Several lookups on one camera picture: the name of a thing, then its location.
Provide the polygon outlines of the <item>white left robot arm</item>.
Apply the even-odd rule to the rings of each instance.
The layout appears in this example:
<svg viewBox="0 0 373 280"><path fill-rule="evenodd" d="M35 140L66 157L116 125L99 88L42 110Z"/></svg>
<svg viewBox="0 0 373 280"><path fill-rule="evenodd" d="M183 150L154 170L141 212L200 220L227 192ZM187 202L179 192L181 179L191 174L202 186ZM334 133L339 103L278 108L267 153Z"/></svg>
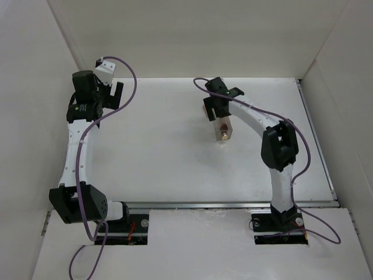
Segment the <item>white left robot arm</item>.
<svg viewBox="0 0 373 280"><path fill-rule="evenodd" d="M112 202L93 186L90 173L93 148L104 109L118 109L123 83L112 90L114 66L104 63L95 70L84 70L72 75L74 93L69 101L68 149L65 167L57 188L49 191L49 200L66 224L82 220L98 222L124 220L126 206Z"/></svg>

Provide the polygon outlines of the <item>clear plastic box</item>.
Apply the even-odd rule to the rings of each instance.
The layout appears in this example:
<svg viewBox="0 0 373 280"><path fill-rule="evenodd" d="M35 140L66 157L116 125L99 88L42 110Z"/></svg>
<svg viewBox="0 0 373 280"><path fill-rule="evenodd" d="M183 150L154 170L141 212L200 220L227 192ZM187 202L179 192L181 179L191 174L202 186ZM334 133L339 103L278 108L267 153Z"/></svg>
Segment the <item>clear plastic box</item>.
<svg viewBox="0 0 373 280"><path fill-rule="evenodd" d="M231 138L233 128L229 117L216 118L213 121L217 141L226 141Z"/></svg>

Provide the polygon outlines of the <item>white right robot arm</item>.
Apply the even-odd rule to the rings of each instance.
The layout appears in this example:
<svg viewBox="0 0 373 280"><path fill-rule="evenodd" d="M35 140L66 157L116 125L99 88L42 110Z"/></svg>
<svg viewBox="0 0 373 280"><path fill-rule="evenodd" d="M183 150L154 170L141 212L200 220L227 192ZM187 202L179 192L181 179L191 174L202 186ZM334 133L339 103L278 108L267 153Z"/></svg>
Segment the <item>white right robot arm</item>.
<svg viewBox="0 0 373 280"><path fill-rule="evenodd" d="M205 79L205 82L210 96L203 102L210 121L236 116L261 137L261 159L269 168L272 184L270 218L273 230L289 230L297 214L291 185L299 153L295 128L279 114L257 108L239 88L228 89L222 78Z"/></svg>

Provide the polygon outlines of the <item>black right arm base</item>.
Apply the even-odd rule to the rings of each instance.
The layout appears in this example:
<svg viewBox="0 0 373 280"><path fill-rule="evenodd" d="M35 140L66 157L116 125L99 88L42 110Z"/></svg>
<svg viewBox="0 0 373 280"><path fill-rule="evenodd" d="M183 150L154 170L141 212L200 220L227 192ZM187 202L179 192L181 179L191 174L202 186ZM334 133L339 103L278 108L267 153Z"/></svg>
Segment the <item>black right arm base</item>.
<svg viewBox="0 0 373 280"><path fill-rule="evenodd" d="M300 212L285 224L278 225L272 219L271 213L256 211L251 213L249 225L254 232L256 245L308 245L307 234L303 231L295 231L304 228L304 220Z"/></svg>

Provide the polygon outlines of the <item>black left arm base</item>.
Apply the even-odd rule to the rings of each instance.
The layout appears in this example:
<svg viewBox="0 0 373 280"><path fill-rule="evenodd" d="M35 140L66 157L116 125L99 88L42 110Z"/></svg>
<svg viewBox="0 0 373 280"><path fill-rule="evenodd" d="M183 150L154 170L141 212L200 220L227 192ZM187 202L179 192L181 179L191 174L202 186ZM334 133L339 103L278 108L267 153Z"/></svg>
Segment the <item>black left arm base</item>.
<svg viewBox="0 0 373 280"><path fill-rule="evenodd" d="M147 245L149 230L148 213L131 213L128 219L108 221L106 245Z"/></svg>

